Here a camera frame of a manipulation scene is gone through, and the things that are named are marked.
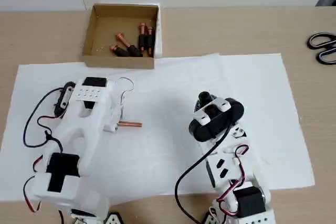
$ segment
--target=table surface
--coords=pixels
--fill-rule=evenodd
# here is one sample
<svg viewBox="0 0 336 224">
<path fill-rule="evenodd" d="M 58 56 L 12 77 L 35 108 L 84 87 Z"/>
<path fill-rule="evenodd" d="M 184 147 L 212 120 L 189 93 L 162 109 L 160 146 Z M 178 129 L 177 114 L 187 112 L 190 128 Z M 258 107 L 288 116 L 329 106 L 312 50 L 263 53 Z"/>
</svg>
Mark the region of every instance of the table surface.
<svg viewBox="0 0 336 224">
<path fill-rule="evenodd" d="M 89 12 L 0 13 L 0 132 L 5 129 L 19 64 L 79 61 Z M 314 187 L 272 191 L 278 224 L 334 223 L 336 201 L 336 67 L 315 60 L 305 46 L 318 31 L 336 33 L 334 7 L 163 9 L 166 57 L 280 52 L 284 60 L 315 178 Z M 214 195 L 183 196 L 198 219 Z M 173 196 L 157 196 L 111 207 L 128 223 L 191 223 Z M 0 204 L 0 223 L 59 224 L 56 208 L 43 204 L 33 215 L 24 202 Z"/>
</svg>

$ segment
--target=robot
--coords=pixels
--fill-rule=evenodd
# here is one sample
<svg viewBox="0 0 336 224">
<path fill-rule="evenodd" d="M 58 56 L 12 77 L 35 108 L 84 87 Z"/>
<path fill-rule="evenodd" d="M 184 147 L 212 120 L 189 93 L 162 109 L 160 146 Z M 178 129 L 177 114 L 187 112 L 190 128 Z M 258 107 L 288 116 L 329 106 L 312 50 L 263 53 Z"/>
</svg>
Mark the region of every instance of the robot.
<svg viewBox="0 0 336 224">
<path fill-rule="evenodd" d="M 86 224 L 103 223 L 109 211 L 108 198 L 87 185 L 85 177 L 92 170 L 102 132 L 114 133 L 120 125 L 124 92 L 116 95 L 114 87 L 115 82 L 97 77 L 64 86 L 54 111 L 62 120 L 52 135 L 46 133 L 47 139 L 53 141 L 44 145 L 45 169 L 35 174 L 32 184 L 31 192 L 36 198 L 55 204 Z M 63 152 L 63 145 L 79 137 L 86 146 L 83 155 Z"/>
<path fill-rule="evenodd" d="M 201 223 L 181 206 L 178 186 L 182 178 L 202 160 L 215 191 L 220 195 L 213 201 L 203 223 L 206 224 L 275 224 L 270 206 L 271 195 L 261 168 L 239 119 L 243 105 L 201 92 L 189 132 L 198 141 L 203 157 L 177 181 L 175 198 L 182 211 L 195 223 Z"/>
</svg>

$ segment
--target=black scissors handle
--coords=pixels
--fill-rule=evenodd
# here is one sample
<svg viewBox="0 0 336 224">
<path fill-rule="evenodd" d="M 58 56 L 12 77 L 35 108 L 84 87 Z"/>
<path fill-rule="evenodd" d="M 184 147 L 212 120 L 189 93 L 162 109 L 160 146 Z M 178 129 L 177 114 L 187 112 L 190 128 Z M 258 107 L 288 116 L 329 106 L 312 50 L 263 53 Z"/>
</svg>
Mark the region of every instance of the black scissors handle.
<svg viewBox="0 0 336 224">
<path fill-rule="evenodd" d="M 329 39 L 328 41 L 324 41 L 322 43 L 319 44 L 314 44 L 313 40 L 316 38 L 327 38 Z M 309 37 L 309 39 L 307 40 L 307 46 L 310 49 L 321 49 L 321 48 L 328 48 L 328 47 L 332 47 L 334 44 L 336 44 L 336 35 L 331 34 L 331 33 L 318 33 L 318 34 L 314 34 L 312 36 Z"/>
<path fill-rule="evenodd" d="M 326 38 L 328 40 L 319 44 L 313 44 L 313 40 L 316 38 Z M 317 61 L 324 65 L 336 65 L 336 60 L 325 59 L 325 56 L 336 52 L 336 46 L 334 45 L 336 45 L 336 35 L 326 32 L 314 34 L 310 36 L 307 40 L 307 46 L 310 49 L 326 49 L 325 51 L 322 51 L 316 55 Z"/>
</svg>

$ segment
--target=open cardboard box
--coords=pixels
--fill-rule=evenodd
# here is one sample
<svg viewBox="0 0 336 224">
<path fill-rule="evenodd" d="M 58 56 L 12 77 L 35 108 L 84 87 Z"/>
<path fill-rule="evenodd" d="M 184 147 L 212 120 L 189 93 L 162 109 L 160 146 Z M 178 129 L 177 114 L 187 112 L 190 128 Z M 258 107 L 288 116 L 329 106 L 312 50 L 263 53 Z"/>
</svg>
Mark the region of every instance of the open cardboard box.
<svg viewBox="0 0 336 224">
<path fill-rule="evenodd" d="M 146 50 L 143 57 L 117 57 L 110 52 L 110 46 L 126 49 L 116 39 L 117 33 L 123 33 L 128 42 L 138 47 L 139 23 L 157 27 L 158 13 L 156 5 L 95 4 L 83 47 L 83 61 L 88 67 L 154 68 L 154 59 Z"/>
</svg>

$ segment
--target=white paper sheet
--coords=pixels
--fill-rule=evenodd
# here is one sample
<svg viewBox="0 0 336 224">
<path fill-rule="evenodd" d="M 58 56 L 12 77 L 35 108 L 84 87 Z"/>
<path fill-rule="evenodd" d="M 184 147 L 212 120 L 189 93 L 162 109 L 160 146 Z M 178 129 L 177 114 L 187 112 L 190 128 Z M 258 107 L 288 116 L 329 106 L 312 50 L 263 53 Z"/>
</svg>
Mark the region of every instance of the white paper sheet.
<svg viewBox="0 0 336 224">
<path fill-rule="evenodd" d="M 48 90 L 85 76 L 124 76 L 135 83 L 134 91 L 125 100 L 124 119 L 141 121 L 143 128 L 119 128 L 116 134 L 104 132 L 95 156 L 97 169 L 87 178 L 109 196 L 112 205 L 173 194 L 177 178 L 201 155 L 187 128 L 198 93 L 203 90 L 243 102 L 243 124 L 256 144 L 271 189 L 314 185 L 280 55 L 158 59 L 154 70 L 99 69 L 87 68 L 83 63 L 61 63 L 19 67 L 0 152 L 1 201 L 23 199 L 23 183 L 41 154 L 41 149 L 22 144 L 24 125 L 37 101 Z M 56 97 L 47 99 L 37 114 L 52 114 Z M 34 144 L 43 140 L 43 130 L 33 119 L 27 141 Z M 80 141 L 74 146 L 83 147 Z M 202 164 L 181 183 L 181 192 L 207 191 L 212 192 L 212 188 Z"/>
</svg>

